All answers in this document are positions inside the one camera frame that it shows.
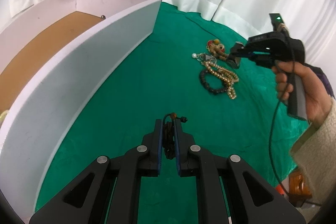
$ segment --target black handle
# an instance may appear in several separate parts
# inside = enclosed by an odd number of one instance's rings
[[[306,121],[306,98],[302,79],[295,73],[286,73],[288,82],[293,85],[294,90],[289,94],[287,114],[298,120]]]

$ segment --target necklace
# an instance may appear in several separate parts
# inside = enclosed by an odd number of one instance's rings
[[[216,76],[217,78],[219,78],[220,80],[222,80],[227,84],[227,95],[229,96],[230,99],[233,100],[237,97],[236,91],[233,88],[233,84],[239,81],[237,74],[217,65],[216,58],[214,58],[213,56],[209,56],[205,53],[192,54],[192,58],[200,61],[200,63],[207,68],[209,73]]]

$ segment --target green tablecloth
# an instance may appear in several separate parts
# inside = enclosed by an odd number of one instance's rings
[[[37,209],[96,157],[120,156],[139,145],[155,119],[170,112],[188,118],[183,129],[198,145],[220,156],[240,155],[277,185],[268,157],[277,102],[274,75],[242,60],[235,71],[237,98],[209,94],[198,79],[204,67],[191,54],[206,52],[206,42],[216,37],[227,49],[235,41],[246,42],[226,26],[162,3],[153,33],[103,83],[69,130],[45,177]],[[218,79],[208,78],[220,86]],[[273,154],[281,178],[295,168],[288,150],[305,127],[280,107]],[[162,158],[161,175],[142,179],[138,223],[197,223],[194,178],[178,177],[175,160]]]

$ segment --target sleeve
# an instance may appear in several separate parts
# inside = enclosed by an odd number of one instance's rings
[[[336,185],[336,101],[330,99],[332,108],[322,126],[310,126],[289,151],[319,203]]]

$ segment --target black beaded bracelet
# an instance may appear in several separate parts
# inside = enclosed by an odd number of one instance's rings
[[[208,92],[210,92],[210,93],[212,93],[212,94],[214,94],[214,95],[217,95],[217,94],[220,94],[220,93],[227,92],[227,84],[226,84],[226,82],[224,82],[223,80],[221,80],[222,85],[223,85],[222,88],[220,88],[220,89],[213,89],[213,88],[211,88],[210,85],[209,85],[209,83],[206,82],[206,80],[205,80],[205,76],[206,76],[206,74],[210,74],[210,75],[211,75],[211,73],[210,73],[207,69],[202,70],[202,71],[199,73],[199,80],[200,80],[202,86],[203,86]]]

